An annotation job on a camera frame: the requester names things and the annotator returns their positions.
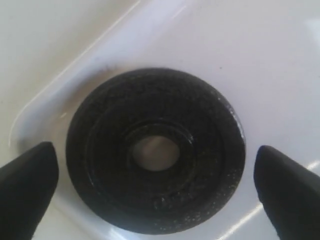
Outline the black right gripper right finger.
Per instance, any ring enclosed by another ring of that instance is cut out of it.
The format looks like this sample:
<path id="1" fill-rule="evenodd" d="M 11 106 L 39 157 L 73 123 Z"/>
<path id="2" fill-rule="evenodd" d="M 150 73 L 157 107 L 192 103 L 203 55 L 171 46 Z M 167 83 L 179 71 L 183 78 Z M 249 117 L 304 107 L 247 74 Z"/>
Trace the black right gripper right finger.
<path id="1" fill-rule="evenodd" d="M 254 185 L 281 240 L 320 238 L 320 177 L 279 150 L 262 145 L 256 155 Z"/>

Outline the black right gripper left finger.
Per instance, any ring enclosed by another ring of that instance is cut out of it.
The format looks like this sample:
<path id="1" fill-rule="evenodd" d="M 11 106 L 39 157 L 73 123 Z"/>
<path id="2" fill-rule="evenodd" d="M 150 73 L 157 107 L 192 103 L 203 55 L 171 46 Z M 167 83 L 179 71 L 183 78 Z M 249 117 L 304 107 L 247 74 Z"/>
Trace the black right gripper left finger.
<path id="1" fill-rule="evenodd" d="M 41 142 L 0 169 L 0 238 L 30 240 L 56 190 L 59 167 L 51 142 Z"/>

